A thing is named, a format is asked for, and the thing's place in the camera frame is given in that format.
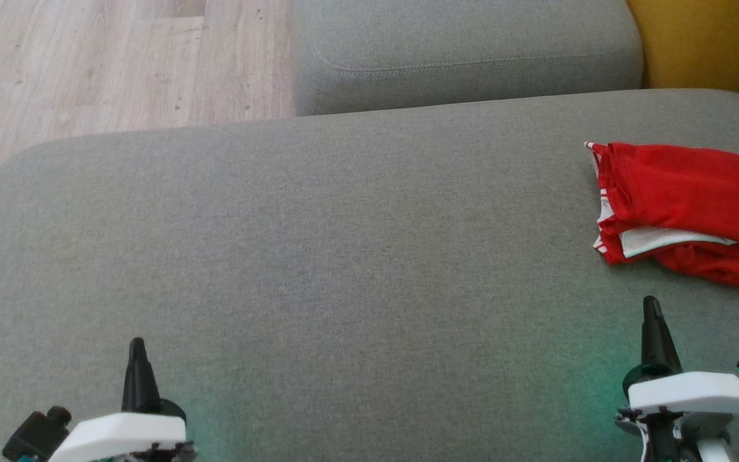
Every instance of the stitched seam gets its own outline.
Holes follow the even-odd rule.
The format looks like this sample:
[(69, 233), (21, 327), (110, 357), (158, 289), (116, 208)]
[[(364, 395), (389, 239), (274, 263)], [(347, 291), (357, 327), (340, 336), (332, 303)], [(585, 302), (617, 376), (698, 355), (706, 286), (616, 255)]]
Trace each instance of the stitched seam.
[[(584, 55), (584, 56), (566, 56), (566, 58), (548, 58), (548, 59), (566, 59), (566, 60), (578, 60), (578, 59), (598, 59), (603, 60), (611, 58), (613, 55), (621, 53), (620, 51), (605, 53), (605, 55)], [(496, 65), (520, 65), (528, 64), (529, 62), (536, 61), (536, 59), (525, 59), (522, 61), (500, 61), (500, 62), (485, 62), (485, 64), (466, 64), (466, 65), (443, 65), (442, 67), (422, 67), (414, 69), (400, 69), (394, 71), (341, 71), (335, 68), (330, 68), (330, 73), (341, 74), (341, 75), (352, 75), (352, 76), (391, 76), (396, 74), (405, 73), (436, 73), (437, 71), (454, 71), (458, 69), (475, 69), (481, 67), (496, 67)]]
[(579, 59), (579, 58), (605, 58), (605, 56), (617, 55), (618, 53), (625, 52), (625, 50), (615, 50), (609, 53), (595, 53), (594, 55), (578, 55), (578, 56), (520, 56), (519, 58), (502, 58), (502, 59), (475, 59), (472, 61), (458, 61), (458, 62), (432, 62), (431, 64), (413, 64), (413, 65), (397, 65), (396, 67), (340, 67), (339, 65), (332, 64), (326, 61), (321, 55), (316, 44), (313, 42), (312, 36), (308, 39), (310, 49), (313, 50), (314, 55), (319, 58), (321, 64), (328, 67), (331, 71), (340, 71), (340, 73), (382, 73), (382, 71), (407, 71), (407, 70), (422, 70), (429, 68), (442, 68), (442, 67), (466, 67), (467, 65), (504, 65), (511, 64), (511, 62), (527, 62), (527, 61), (544, 61), (548, 59)]
[(313, 93), (316, 97), (313, 98), (313, 110), (311, 114), (315, 114), (316, 109), (318, 108), (318, 99), (319, 99), (319, 96), (321, 95), (318, 90), (319, 90), (322, 79), (323, 79), (323, 67), (319, 67), (318, 71), (316, 72), (316, 90), (314, 90), (314, 93)]

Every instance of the white fabric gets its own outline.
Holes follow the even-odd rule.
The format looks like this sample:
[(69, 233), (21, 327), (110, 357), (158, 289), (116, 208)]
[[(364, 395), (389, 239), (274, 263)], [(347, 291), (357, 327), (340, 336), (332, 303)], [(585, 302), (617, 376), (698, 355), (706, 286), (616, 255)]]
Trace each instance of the white fabric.
[(677, 243), (704, 242), (732, 245), (733, 240), (724, 237), (710, 236), (709, 234), (694, 233), (683, 229), (657, 228), (641, 226), (620, 234), (621, 245), (624, 247), (624, 257), (631, 258), (662, 246)]

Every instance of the sofa cushion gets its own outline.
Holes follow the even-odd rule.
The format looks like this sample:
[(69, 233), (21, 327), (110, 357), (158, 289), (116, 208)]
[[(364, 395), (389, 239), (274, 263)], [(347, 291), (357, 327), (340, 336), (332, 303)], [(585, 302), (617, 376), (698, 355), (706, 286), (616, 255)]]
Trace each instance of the sofa cushion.
[[(127, 345), (206, 460), (637, 460), (658, 296), (734, 372), (739, 289), (607, 267), (584, 140), (739, 152), (739, 96), (637, 90), (41, 144), (0, 170), (0, 448), (118, 412)], [(739, 421), (733, 427), (739, 453)]]
[(296, 115), (638, 88), (624, 0), (296, 0)]

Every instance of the red garment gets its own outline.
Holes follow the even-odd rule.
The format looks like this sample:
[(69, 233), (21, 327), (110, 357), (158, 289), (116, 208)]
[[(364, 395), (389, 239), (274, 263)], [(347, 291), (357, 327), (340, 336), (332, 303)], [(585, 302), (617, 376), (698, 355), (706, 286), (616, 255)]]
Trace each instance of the red garment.
[[(607, 263), (653, 257), (687, 274), (739, 286), (739, 155), (680, 146), (590, 144), (598, 184), (613, 215), (601, 217), (596, 248)], [(624, 257), (620, 234), (657, 226), (725, 237), (737, 243), (685, 242)]]
[(739, 155), (666, 144), (595, 144), (615, 216), (739, 242)]

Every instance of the robotic arm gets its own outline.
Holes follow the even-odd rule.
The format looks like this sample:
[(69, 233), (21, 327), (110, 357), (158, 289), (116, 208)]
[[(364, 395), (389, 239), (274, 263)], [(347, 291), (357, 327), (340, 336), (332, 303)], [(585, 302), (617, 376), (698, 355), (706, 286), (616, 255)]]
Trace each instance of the robotic arm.
[(34, 412), (13, 433), (2, 455), (11, 462), (193, 462), (187, 416), (158, 394), (144, 340), (133, 339), (121, 412), (85, 420), (67, 432), (70, 412)]
[(616, 423), (643, 440), (641, 462), (733, 462), (726, 426), (739, 415), (739, 376), (683, 372), (658, 299), (646, 296), (643, 312), (640, 365), (624, 378), (629, 407)]
[[(733, 462), (726, 427), (739, 415), (739, 376), (683, 372), (657, 298), (646, 296), (643, 306), (640, 365), (624, 378), (629, 407), (618, 410), (616, 424), (643, 440), (640, 462)], [(32, 413), (3, 456), (11, 462), (193, 462), (197, 456), (187, 441), (187, 416), (158, 394), (138, 338), (130, 345), (121, 412), (68, 432), (70, 421), (60, 406)]]

